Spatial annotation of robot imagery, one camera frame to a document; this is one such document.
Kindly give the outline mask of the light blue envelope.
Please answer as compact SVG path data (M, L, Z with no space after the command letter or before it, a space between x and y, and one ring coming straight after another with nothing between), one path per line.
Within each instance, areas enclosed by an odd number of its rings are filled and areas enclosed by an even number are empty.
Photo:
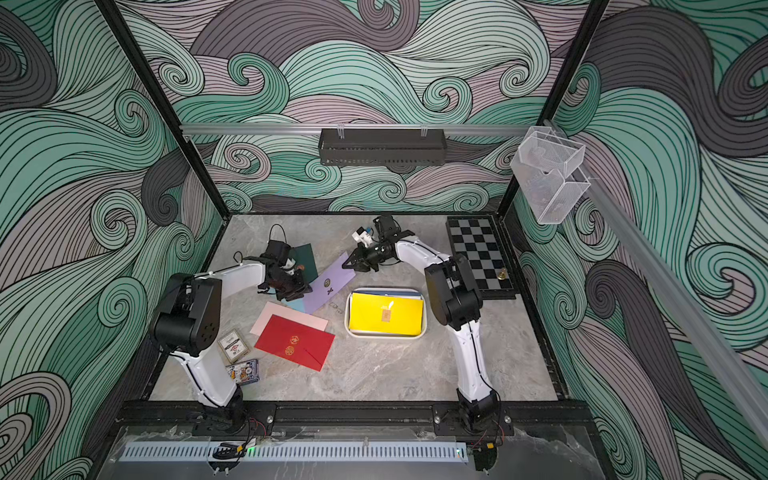
M286 299L283 299L281 301L281 303L284 306L286 306L288 308L291 308L293 310L296 310L296 311L299 311L299 312L304 312L305 311L305 305L304 305L304 299L303 298L295 299L295 300L291 300L291 301L287 301Z

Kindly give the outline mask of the dark green envelope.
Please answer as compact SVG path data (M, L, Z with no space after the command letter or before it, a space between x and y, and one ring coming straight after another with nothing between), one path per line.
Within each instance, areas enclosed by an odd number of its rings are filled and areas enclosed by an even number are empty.
M290 257L296 262L297 265L303 267L303 278L306 282L311 283L318 277L317 266L311 244L307 243L293 247L290 251Z

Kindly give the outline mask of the lavender envelope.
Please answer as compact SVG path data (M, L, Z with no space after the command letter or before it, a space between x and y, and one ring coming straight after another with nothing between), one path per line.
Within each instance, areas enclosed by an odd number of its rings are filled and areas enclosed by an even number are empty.
M303 297L305 313L314 314L354 279L356 272L353 269L343 267L349 256L350 254L347 252L341 254L311 282L312 291Z

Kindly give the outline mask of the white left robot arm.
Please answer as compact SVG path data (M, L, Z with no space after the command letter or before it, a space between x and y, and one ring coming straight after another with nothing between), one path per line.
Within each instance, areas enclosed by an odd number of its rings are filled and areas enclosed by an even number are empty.
M232 267L173 275L149 325L151 342L183 367L195 387L204 419L222 431L236 432L247 422L242 390L214 346L222 300L251 287L289 301L311 291L291 246L270 240L261 255L245 257Z

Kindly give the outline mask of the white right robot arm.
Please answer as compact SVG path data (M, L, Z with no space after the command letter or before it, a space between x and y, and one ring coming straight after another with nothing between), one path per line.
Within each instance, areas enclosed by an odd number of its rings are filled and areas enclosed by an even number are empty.
M376 217L373 226L372 230L360 227L352 234L356 247L342 267L377 272L386 261L395 259L424 275L431 312L450 331L460 419L472 433L489 428L499 421L501 400L484 361L479 325L483 300L469 260L427 245L390 215Z

